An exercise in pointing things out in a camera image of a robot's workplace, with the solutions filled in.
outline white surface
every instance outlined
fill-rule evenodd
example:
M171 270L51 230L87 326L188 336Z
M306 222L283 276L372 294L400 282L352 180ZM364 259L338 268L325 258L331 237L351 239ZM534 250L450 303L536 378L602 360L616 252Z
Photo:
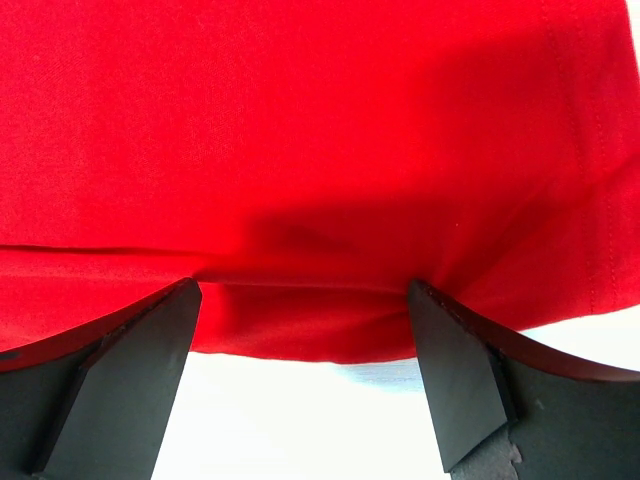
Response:
M630 0L636 52L640 0ZM640 308L531 337L640 370ZM153 480L439 480L415 360L338 367L191 354Z

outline red fabric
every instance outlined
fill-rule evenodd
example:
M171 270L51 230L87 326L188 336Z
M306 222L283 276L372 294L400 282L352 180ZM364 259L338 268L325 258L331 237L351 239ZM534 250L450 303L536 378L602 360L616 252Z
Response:
M195 350L309 361L413 355L414 277L514 328L639 301L621 0L0 8L0 350L190 275Z

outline red t-shirt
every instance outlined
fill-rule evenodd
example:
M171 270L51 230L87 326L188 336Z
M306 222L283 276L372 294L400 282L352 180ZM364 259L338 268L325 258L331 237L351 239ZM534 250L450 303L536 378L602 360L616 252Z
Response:
M0 17L0 350L181 277L193 349L414 354L421 278L525 328L638 303L622 0L24 1Z

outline red cloth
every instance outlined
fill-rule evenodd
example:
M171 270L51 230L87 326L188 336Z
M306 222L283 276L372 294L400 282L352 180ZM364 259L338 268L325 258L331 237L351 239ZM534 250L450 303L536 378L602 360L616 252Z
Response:
M309 361L413 355L414 277L518 329L639 301L621 0L1 8L0 350L190 275L194 350Z

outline seam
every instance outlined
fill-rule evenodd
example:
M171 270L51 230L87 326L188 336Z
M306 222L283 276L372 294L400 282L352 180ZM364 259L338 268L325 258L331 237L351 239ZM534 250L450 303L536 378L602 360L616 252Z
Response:
M558 47L558 39L553 33L553 29L551 28L551 21L549 19L549 5L546 0L540 0L540 7L542 12L542 20L545 25L545 31L547 35L547 41L549 42L549 48L553 53L556 62L556 68L558 69L558 76L560 78L560 83L562 84L563 89L563 98L565 103L565 108L567 110L567 114L569 116L569 128L571 130L571 140L573 143L573 148L575 150L575 157L578 163L578 168L580 171L580 180L582 184L586 184L586 165L585 165L585 157L582 149L580 148L580 143L578 139L578 125L576 120L576 111L571 106L571 102L569 101L568 91L570 88L569 80L567 78L567 71L565 65L560 58L560 49ZM585 270L587 273L587 281L589 288L589 309L590 313L593 314L595 312L595 288L594 288L594 272L593 272L593 262L590 257L590 250L587 248L587 242L589 239L588 231L587 231L587 216L584 212L581 214L581 230L582 230L582 241L584 247L585 254Z
M571 2L571 16L573 17L573 21L575 22L577 33L578 33L578 45L580 46L581 54L585 55L588 52L585 51L584 48L584 30L580 25L580 19L578 17L577 9L575 2ZM587 92L589 99L590 109L593 111L593 118L596 123L596 137L598 139L598 155L600 157L599 166L602 166L606 161L606 148L604 144L604 130L602 128L602 120L600 114L598 113L598 105L596 102L595 94L592 88L589 88L589 82L587 82ZM605 187L604 190L605 197L605 221L606 221L606 229L607 229L607 246L608 246L608 261L609 261L609 275L611 281L611 287L613 290L613 304L614 306L618 303L618 282L617 275L615 271L615 263L613 261L613 231L611 228L611 194L609 189Z

